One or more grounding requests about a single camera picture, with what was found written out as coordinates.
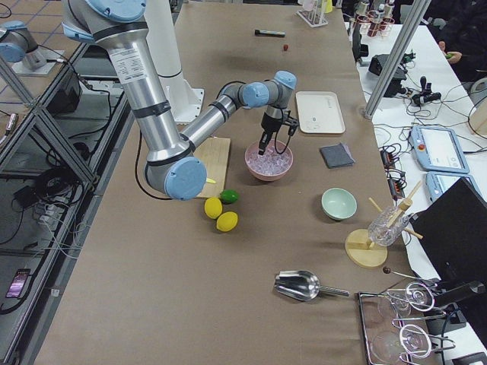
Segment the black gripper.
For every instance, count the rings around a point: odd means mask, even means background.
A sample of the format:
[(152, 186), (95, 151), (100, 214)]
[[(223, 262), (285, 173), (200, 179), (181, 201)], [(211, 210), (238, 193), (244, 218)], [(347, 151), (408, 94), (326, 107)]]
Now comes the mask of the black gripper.
[(268, 106), (263, 114), (261, 126), (262, 136), (259, 139), (258, 155), (264, 155), (269, 144), (269, 133), (277, 133), (283, 124), (285, 112), (274, 106)]

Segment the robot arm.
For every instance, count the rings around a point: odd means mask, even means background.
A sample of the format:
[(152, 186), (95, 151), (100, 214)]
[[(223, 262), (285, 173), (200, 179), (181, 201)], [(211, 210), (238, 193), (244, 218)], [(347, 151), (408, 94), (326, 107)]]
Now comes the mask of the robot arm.
[(147, 42), (147, 1), (64, 1), (64, 34), (105, 49), (123, 86), (132, 113), (148, 146), (145, 179), (169, 198), (186, 201), (203, 189), (207, 172), (195, 149), (239, 108), (264, 106), (259, 152), (264, 153), (273, 126), (286, 123), (297, 78), (277, 71), (273, 79), (230, 84), (183, 130), (177, 128)]

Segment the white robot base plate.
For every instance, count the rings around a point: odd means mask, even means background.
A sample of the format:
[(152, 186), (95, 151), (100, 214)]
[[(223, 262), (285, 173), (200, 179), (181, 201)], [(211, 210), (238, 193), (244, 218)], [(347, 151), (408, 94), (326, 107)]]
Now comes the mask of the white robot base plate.
[(204, 89), (192, 87), (182, 73), (171, 77), (160, 76), (160, 81), (176, 124), (191, 123), (202, 110)]

